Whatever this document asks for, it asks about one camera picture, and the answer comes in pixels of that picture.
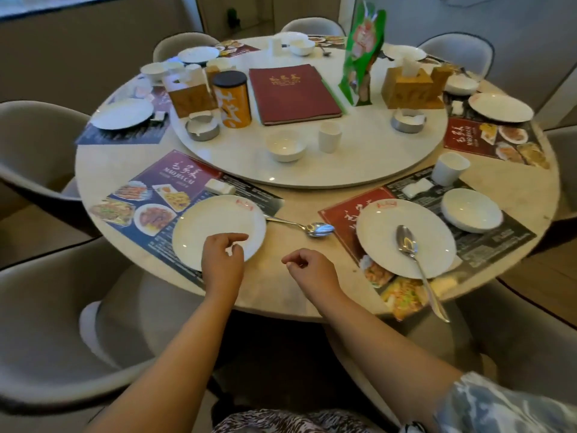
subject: patterned clothing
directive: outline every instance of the patterned clothing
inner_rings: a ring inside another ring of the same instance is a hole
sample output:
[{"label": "patterned clothing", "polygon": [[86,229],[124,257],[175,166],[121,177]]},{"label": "patterned clothing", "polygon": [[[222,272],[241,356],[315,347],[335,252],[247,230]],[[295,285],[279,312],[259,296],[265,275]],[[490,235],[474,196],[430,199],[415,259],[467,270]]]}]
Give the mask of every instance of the patterned clothing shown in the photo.
[{"label": "patterned clothing", "polygon": [[[461,377],[435,414],[443,433],[577,432],[577,407],[505,389],[475,372]],[[251,410],[228,416],[212,433],[374,433],[345,410],[297,415],[284,410]],[[425,432],[418,422],[400,433]]]}]

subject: window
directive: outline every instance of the window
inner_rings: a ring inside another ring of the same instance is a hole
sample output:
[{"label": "window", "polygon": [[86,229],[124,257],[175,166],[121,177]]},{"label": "window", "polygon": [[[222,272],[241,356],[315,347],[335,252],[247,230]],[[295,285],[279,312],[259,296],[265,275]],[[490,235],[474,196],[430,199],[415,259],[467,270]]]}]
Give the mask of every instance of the window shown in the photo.
[{"label": "window", "polygon": [[98,0],[0,0],[0,18],[82,5]]}]

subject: orange canister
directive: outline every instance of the orange canister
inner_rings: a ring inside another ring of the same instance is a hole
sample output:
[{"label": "orange canister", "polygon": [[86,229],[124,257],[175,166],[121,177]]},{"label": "orange canister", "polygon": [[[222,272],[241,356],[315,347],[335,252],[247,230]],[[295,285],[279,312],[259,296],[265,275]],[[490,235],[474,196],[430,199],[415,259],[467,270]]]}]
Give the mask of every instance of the orange canister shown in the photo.
[{"label": "orange canister", "polygon": [[234,70],[219,72],[212,78],[222,123],[238,129],[252,122],[246,74]]}]

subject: right hand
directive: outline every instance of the right hand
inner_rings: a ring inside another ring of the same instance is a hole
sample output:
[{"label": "right hand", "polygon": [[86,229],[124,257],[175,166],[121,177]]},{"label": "right hand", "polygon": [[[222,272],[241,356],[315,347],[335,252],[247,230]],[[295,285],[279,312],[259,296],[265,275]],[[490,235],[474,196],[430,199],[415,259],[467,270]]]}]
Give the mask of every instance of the right hand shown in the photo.
[{"label": "right hand", "polygon": [[343,296],[334,264],[316,250],[303,247],[280,260],[305,296],[317,308],[324,299]]}]

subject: hand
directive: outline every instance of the hand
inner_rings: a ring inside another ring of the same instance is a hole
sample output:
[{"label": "hand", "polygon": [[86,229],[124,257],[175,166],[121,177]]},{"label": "hand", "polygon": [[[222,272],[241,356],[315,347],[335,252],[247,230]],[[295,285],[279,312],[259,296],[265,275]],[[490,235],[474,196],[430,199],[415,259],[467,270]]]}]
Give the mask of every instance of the hand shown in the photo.
[{"label": "hand", "polygon": [[344,296],[335,266],[320,252],[302,248],[285,255],[281,262],[286,264],[305,296],[317,308],[327,299]]},{"label": "hand", "polygon": [[[203,247],[203,281],[206,298],[214,297],[234,305],[241,287],[245,270],[245,254],[235,241],[244,241],[248,234],[229,232],[228,234],[210,235]],[[233,245],[233,254],[228,255],[226,248]]]}]

